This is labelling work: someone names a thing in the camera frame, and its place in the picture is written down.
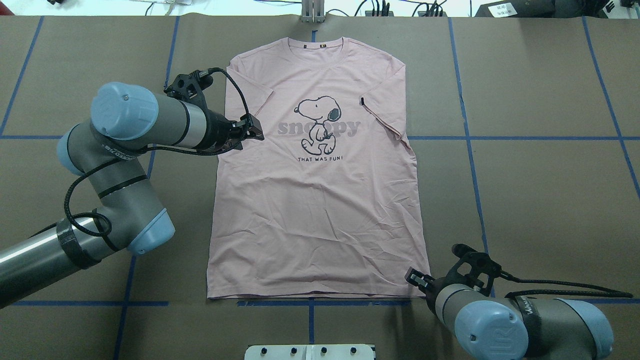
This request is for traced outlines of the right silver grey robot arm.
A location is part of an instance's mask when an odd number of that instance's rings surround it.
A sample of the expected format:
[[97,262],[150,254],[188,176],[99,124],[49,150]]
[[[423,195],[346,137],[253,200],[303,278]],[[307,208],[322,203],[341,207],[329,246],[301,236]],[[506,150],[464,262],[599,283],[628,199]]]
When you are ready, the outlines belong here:
[[425,294],[430,311],[474,359],[604,360],[612,354],[614,332],[597,306],[541,299],[536,291],[492,298],[496,278],[519,278],[466,244],[451,251],[458,260],[446,276],[409,268],[405,279]]

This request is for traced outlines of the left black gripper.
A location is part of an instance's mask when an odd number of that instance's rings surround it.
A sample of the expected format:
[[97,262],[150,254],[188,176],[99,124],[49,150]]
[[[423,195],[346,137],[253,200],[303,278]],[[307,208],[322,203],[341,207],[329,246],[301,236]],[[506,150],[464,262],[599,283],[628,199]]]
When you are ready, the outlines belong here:
[[243,149],[242,141],[253,139],[263,141],[260,121],[248,112],[240,117],[240,121],[230,121],[219,112],[205,112],[206,128],[202,139],[202,151],[223,154]]

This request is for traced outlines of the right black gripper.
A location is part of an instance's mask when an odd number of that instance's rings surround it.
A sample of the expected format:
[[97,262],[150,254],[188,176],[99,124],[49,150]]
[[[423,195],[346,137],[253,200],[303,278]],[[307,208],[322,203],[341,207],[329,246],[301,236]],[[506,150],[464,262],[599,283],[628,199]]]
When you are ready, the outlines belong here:
[[409,267],[404,275],[407,283],[425,294],[428,306],[434,306],[437,296],[450,285],[464,285],[487,297],[493,289],[494,280],[502,276],[502,266],[486,252],[477,251],[467,244],[454,244],[451,251],[458,261],[445,276],[435,278],[413,267]]

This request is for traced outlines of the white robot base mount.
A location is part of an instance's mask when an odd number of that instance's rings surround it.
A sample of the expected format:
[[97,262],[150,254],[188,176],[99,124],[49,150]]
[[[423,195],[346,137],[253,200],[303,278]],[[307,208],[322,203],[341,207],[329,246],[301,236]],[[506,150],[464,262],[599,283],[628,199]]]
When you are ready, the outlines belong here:
[[245,360],[376,360],[374,345],[354,344],[284,344],[251,345]]

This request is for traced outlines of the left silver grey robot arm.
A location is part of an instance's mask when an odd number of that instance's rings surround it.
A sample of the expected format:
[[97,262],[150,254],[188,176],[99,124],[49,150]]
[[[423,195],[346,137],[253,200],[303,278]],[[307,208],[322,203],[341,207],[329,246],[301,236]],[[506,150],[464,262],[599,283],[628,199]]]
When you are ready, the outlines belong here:
[[139,85],[100,87],[89,120],[57,144],[61,164],[77,179],[64,217],[1,253],[1,307],[16,303],[126,249],[144,255],[165,244],[175,226],[139,157],[154,150],[215,157],[263,141],[258,119],[237,121],[208,109],[211,76],[174,80],[162,95]]

